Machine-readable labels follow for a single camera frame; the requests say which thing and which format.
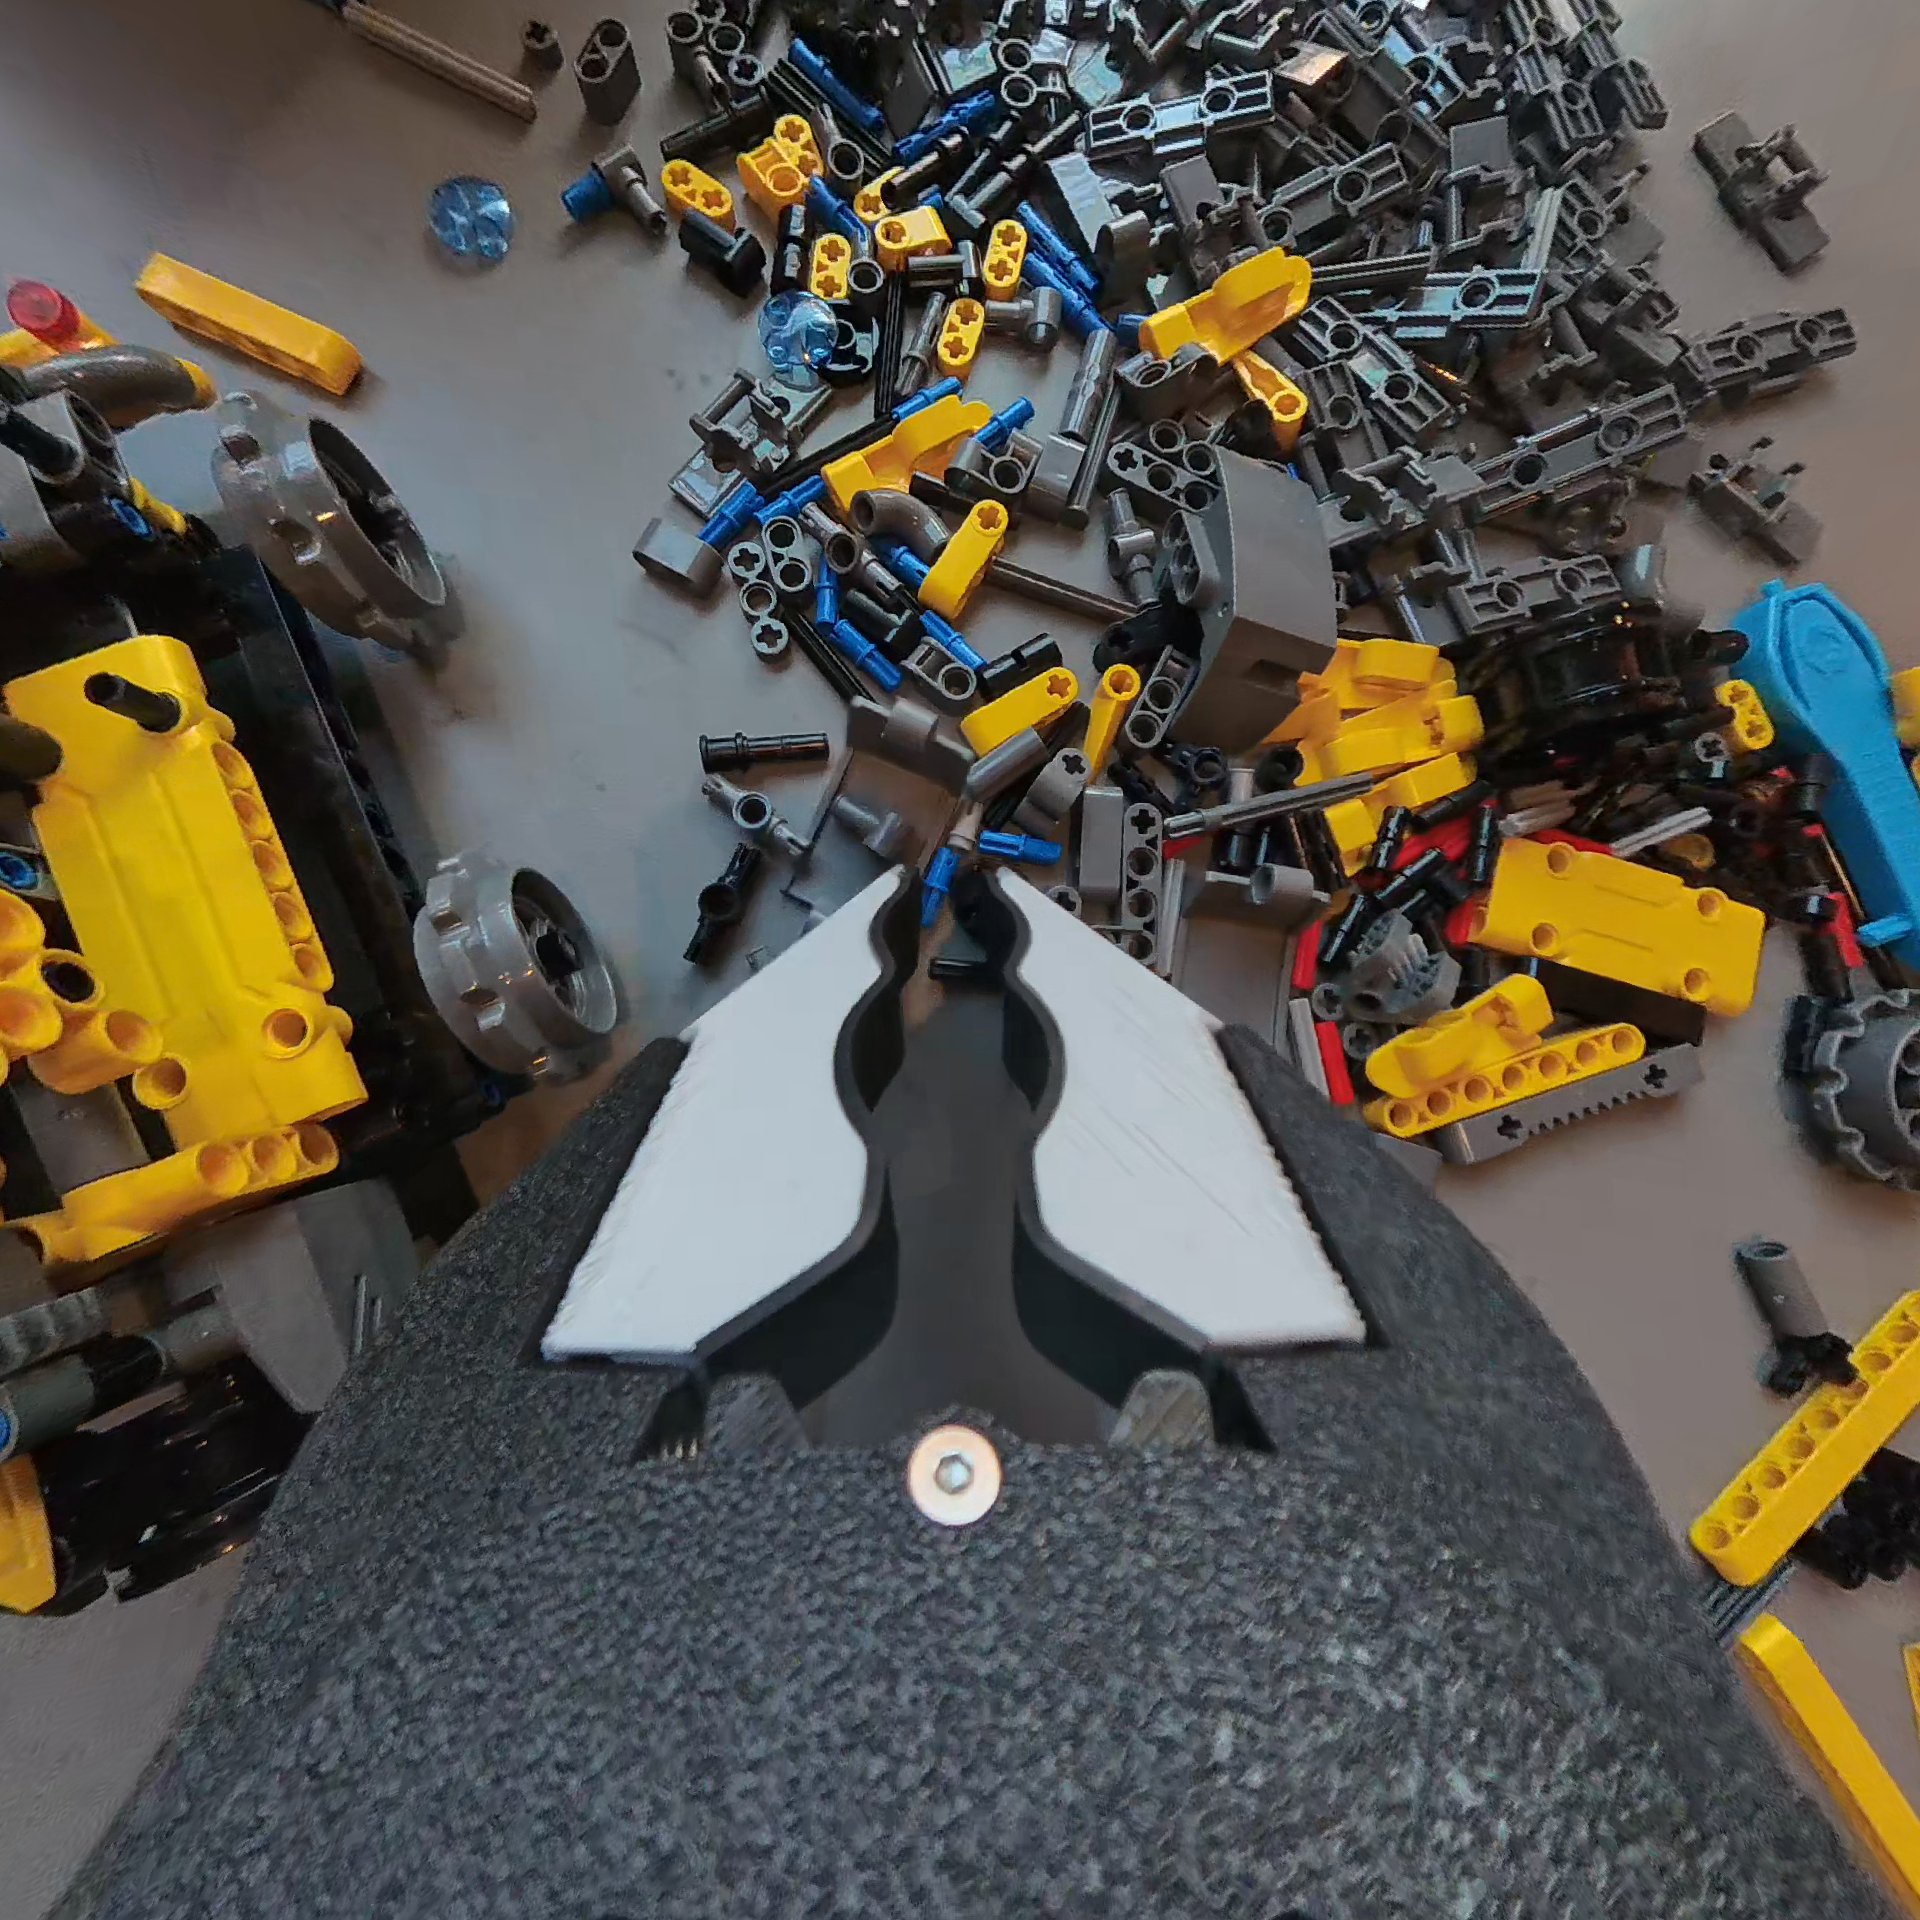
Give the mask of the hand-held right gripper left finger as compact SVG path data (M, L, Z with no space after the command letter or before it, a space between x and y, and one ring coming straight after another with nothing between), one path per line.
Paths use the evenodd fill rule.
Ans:
M876 1351L899 1294L876 1117L918 946L896 866L681 1033L545 1360L770 1376L804 1407Z

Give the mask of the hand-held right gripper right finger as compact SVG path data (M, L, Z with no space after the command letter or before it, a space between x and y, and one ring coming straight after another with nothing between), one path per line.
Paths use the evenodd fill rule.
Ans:
M961 877L1032 1109L1016 1308L1032 1344L1120 1407L1140 1376L1241 1412L1235 1366L1363 1348L1366 1324L1221 1046L1221 1023L1037 887Z

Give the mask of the yellow toy construction vehicle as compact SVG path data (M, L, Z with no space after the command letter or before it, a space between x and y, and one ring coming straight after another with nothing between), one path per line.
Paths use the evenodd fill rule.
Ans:
M3 1599L62 1615L253 1534L617 988L553 879L398 837L322 640L458 621L346 429L36 278L3 348Z

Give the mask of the pile of building pieces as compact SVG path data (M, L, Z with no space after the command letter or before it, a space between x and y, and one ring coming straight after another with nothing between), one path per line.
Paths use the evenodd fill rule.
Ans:
M1827 758L1659 538L1680 505L1809 559L1800 464L1698 429L1856 329L1682 326L1637 207L1667 103L1617 7L777 8L772 58L766 5L669 10L705 113L560 205L674 238L755 317L832 304L824 386L760 349L633 556L832 679L824 808L918 870L924 926L988 869L1160 975L1189 920L1272 926L1298 1066L1453 1162L1680 1090L1772 932L1796 993L1916 989L1864 940ZM1240 756L1169 736L1201 630L1160 588L1224 447L1317 495L1334 583L1330 664ZM1485 758L1469 662L1625 612L1685 709Z

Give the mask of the grey curved block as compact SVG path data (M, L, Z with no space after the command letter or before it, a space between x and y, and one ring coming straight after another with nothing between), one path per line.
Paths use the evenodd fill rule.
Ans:
M1324 671L1338 645L1317 495L1288 471L1224 447L1214 503L1169 518L1160 588L1201 630L1197 666L1169 736L1229 756L1254 749L1293 712L1300 676Z

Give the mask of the black wheel rim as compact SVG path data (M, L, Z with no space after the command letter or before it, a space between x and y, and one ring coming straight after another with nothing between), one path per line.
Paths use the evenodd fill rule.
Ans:
M1588 746L1688 704L1661 618L1638 612L1490 642L1460 685L1480 705L1480 752L1490 761Z

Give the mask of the scattered yellow holed beams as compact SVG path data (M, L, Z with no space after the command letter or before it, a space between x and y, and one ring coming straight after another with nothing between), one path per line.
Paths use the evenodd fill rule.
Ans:
M1787 1244L1741 1241L1734 1266L1770 1329L1762 1382L1792 1410L1689 1528L1712 1570L1712 1632L1762 1690L1896 1904L1916 1916L1916 1808L1770 1602L1794 1567L1856 1591L1918 1566L1916 1455L1893 1447L1918 1407L1918 1295L1899 1295L1873 1329L1844 1341Z

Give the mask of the grey wheel hub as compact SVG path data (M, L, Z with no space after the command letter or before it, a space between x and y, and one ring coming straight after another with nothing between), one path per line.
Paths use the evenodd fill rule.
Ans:
M1796 993L1782 1029L1789 1109L1812 1150L1858 1178L1918 1191L1918 991Z

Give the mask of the blue brick separator tool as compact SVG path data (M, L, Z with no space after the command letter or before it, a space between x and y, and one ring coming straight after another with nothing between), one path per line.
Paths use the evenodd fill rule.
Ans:
M1918 968L1918 796L1876 634L1820 583L1768 583L1733 629L1782 744L1828 764L1820 818L1856 888L1864 940Z

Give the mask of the short yellow beam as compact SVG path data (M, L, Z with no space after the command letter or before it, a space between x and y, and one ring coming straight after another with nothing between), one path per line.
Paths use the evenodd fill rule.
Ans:
M340 330L171 255L152 254L134 292L180 330L330 394L347 394L363 372L362 352Z

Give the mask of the long grey axle rod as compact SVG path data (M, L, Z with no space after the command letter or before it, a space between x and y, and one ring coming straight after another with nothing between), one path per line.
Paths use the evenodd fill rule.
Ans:
M524 81L366 2L320 2L362 40L402 58L428 77L442 80L477 103L491 105L531 125L537 95Z

